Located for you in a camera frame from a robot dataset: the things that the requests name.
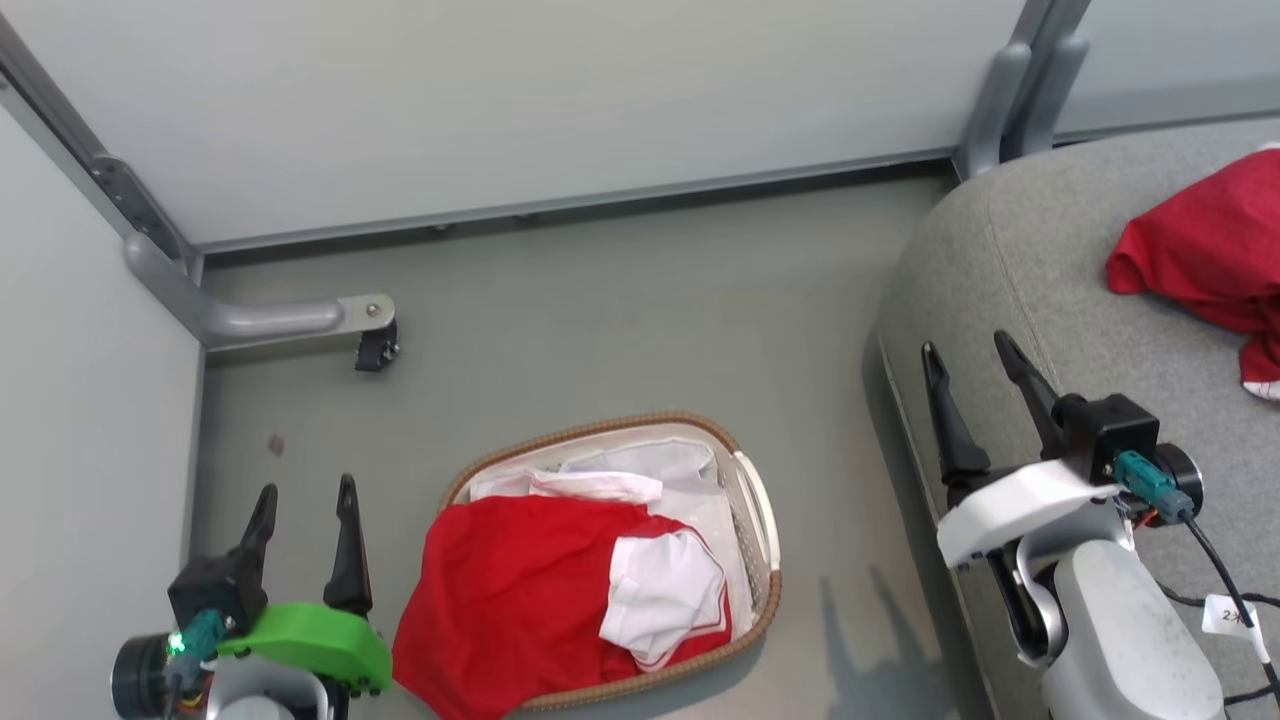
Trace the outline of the woven white laundry basket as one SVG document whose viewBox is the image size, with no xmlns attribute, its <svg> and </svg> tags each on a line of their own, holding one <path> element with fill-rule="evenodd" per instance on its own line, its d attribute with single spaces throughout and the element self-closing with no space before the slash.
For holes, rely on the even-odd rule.
<svg viewBox="0 0 1280 720">
<path fill-rule="evenodd" d="M 550 461 L 556 455 L 572 455 L 595 446 L 613 448 L 668 438 L 699 441 L 716 455 L 717 483 L 728 496 L 735 542 L 742 555 L 741 574 L 751 593 L 750 614 L 742 634 L 726 646 L 669 665 L 658 673 L 534 697 L 521 705 L 522 711 L 545 712 L 602 703 L 698 676 L 753 651 L 773 623 L 783 582 L 778 528 L 765 484 L 739 442 L 723 427 L 695 413 L 663 411 L 620 416 L 566 428 L 500 448 L 466 466 L 442 496 L 436 511 L 444 512 L 454 503 L 466 502 L 465 492 L 468 486 L 489 470 L 527 460 Z"/>
</svg>

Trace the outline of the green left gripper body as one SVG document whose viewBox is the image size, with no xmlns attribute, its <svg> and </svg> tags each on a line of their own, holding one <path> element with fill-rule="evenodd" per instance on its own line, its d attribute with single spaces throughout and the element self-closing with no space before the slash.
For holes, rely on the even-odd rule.
<svg viewBox="0 0 1280 720">
<path fill-rule="evenodd" d="M 243 659 L 265 659 L 328 676 L 364 694 L 393 684 L 390 646 L 360 615 L 320 603 L 270 603 L 248 634 L 218 646 L 218 673 Z"/>
</svg>

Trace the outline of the black caster wheel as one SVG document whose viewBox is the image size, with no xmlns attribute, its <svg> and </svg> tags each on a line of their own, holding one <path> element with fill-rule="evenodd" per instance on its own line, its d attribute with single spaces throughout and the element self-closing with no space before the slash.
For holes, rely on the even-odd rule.
<svg viewBox="0 0 1280 720">
<path fill-rule="evenodd" d="M 387 325 L 375 331 L 365 331 L 360 337 L 355 370 L 381 373 L 393 364 L 399 351 L 399 328 L 397 320 L 390 320 Z"/>
</svg>

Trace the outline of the red garment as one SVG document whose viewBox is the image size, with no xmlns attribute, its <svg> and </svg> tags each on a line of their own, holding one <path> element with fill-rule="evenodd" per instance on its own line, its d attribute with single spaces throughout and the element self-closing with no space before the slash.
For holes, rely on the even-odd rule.
<svg viewBox="0 0 1280 720">
<path fill-rule="evenodd" d="M 1244 336 L 1243 388 L 1280 404 L 1280 142 L 1129 220 L 1105 277 L 1114 293 L 1156 293 Z"/>
</svg>

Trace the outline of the red shirt with white sleeves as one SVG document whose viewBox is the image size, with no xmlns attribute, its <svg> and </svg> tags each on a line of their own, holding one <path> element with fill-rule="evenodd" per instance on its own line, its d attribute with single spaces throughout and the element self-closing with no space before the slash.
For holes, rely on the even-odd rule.
<svg viewBox="0 0 1280 720">
<path fill-rule="evenodd" d="M 717 650 L 733 620 L 694 528 L 636 503 L 489 497 L 428 533 L 393 675 L 442 720 L 502 720 Z"/>
</svg>

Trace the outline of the grey partition foot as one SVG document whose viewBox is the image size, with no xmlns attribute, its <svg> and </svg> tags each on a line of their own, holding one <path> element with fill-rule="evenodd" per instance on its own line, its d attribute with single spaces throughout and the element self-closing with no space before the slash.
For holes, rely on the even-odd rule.
<svg viewBox="0 0 1280 720">
<path fill-rule="evenodd" d="M 123 238 L 125 264 L 210 352 L 383 331 L 396 320 L 384 293 L 268 305 L 230 304 L 198 287 L 152 240 Z"/>
</svg>

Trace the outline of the white garment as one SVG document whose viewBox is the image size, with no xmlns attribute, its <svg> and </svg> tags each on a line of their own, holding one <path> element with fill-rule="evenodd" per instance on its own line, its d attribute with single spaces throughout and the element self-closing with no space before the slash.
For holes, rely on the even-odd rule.
<svg viewBox="0 0 1280 720">
<path fill-rule="evenodd" d="M 649 439 L 613 448 L 595 446 L 572 455 L 556 455 L 550 461 L 520 461 L 481 474 L 465 492 L 466 502 L 489 495 L 527 493 L 526 486 L 515 484 L 515 478 L 526 469 L 627 471 L 659 480 L 664 488 L 660 498 L 650 503 L 650 511 L 678 519 L 704 537 L 726 573 L 733 614 L 731 638 L 742 634 L 750 614 L 751 593 L 741 574 L 742 555 L 735 542 L 728 496 L 717 483 L 716 455 L 709 446 L 692 439 Z"/>
</svg>

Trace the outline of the grey partition bottom rail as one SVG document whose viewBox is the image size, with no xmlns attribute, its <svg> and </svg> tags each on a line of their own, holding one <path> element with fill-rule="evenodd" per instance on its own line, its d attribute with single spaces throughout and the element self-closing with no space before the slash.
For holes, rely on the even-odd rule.
<svg viewBox="0 0 1280 720">
<path fill-rule="evenodd" d="M 503 218 L 536 217 L 548 213 L 577 211 L 589 208 L 613 206 L 655 199 L 680 199 L 694 196 L 695 193 L 759 188 L 809 179 L 835 178 L 837 176 L 863 177 L 878 170 L 896 172 L 925 169 L 928 172 L 946 170 L 952 173 L 952 149 L 927 149 L 919 152 L 900 152 L 858 160 L 785 168 L 780 170 L 762 170 L 712 179 L 653 184 L 632 190 L 613 190 L 575 195 L 562 199 L 511 202 L 492 208 L 439 211 L 419 217 L 360 222 L 347 225 L 332 225 L 305 231 L 289 231 L 275 234 L 219 240 L 209 243 L 200 243 L 195 247 L 195 250 L 204 256 L 251 252 L 265 249 L 321 243 L 328 241 L 346 241 L 402 231 L 429 231 L 438 225 L 458 225 L 475 222 L 499 220 Z"/>
</svg>

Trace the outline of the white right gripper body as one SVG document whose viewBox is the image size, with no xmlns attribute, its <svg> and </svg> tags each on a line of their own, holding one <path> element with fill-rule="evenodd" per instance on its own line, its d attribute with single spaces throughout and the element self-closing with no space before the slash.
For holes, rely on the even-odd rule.
<svg viewBox="0 0 1280 720">
<path fill-rule="evenodd" d="M 1119 486 L 1093 486 L 1061 460 L 1033 462 L 968 496 L 937 525 L 945 566 L 959 569 L 1014 543 L 1019 571 L 1034 571 L 1087 541 L 1123 544 Z"/>
</svg>

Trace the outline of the grey partition corner post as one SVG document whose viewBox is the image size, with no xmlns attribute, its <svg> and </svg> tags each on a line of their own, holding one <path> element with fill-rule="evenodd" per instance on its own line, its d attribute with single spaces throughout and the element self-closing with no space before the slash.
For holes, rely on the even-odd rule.
<svg viewBox="0 0 1280 720">
<path fill-rule="evenodd" d="M 198 284 L 204 273 L 202 254 L 187 242 L 131 165 L 108 151 L 1 13 L 0 76 L 51 131 L 128 227 L 150 237 L 188 279 Z"/>
</svg>

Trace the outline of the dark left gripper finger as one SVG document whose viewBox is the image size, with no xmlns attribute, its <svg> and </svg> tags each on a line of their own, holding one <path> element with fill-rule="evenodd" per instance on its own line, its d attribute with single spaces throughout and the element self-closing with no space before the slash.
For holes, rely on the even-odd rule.
<svg viewBox="0 0 1280 720">
<path fill-rule="evenodd" d="M 276 484 L 265 484 L 259 493 L 248 523 L 236 548 L 253 561 L 253 571 L 257 579 L 262 578 L 268 543 L 275 532 L 278 500 L 279 491 Z"/>
<path fill-rule="evenodd" d="M 340 477 L 335 516 L 340 529 L 330 580 L 323 591 L 324 603 L 335 610 L 366 618 L 372 609 L 358 492 L 351 474 Z"/>
</svg>

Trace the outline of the grey fabric sofa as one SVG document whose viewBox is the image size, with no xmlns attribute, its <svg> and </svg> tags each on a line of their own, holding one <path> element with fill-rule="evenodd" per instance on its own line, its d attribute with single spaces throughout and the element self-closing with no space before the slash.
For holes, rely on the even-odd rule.
<svg viewBox="0 0 1280 720">
<path fill-rule="evenodd" d="M 931 211 L 893 269 L 876 331 L 932 518 L 945 512 L 945 488 L 923 343 L 938 347 L 996 468 L 1039 457 L 993 343 L 1007 331 L 1060 393 L 1123 393 L 1156 415 L 1162 439 L 1204 474 L 1199 525 L 1236 584 L 1280 600 L 1280 404 L 1242 387 L 1243 337 L 1105 283 L 1133 217 L 1270 142 L 1280 142 L 1280 117 L 1078 143 L 988 170 Z"/>
</svg>

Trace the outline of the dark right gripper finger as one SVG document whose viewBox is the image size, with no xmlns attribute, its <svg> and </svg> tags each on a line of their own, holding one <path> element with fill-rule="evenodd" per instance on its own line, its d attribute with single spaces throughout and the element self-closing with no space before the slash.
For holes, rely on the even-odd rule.
<svg viewBox="0 0 1280 720">
<path fill-rule="evenodd" d="M 922 346 L 925 395 L 938 450 L 947 503 L 960 503 L 989 477 L 989 456 L 974 441 L 951 392 L 951 375 L 932 342 Z"/>
<path fill-rule="evenodd" d="M 1006 331 L 996 331 L 995 347 L 1006 377 L 1018 387 L 1041 442 L 1041 460 L 1083 462 L 1082 410 L 1085 398 L 1059 396 Z"/>
</svg>

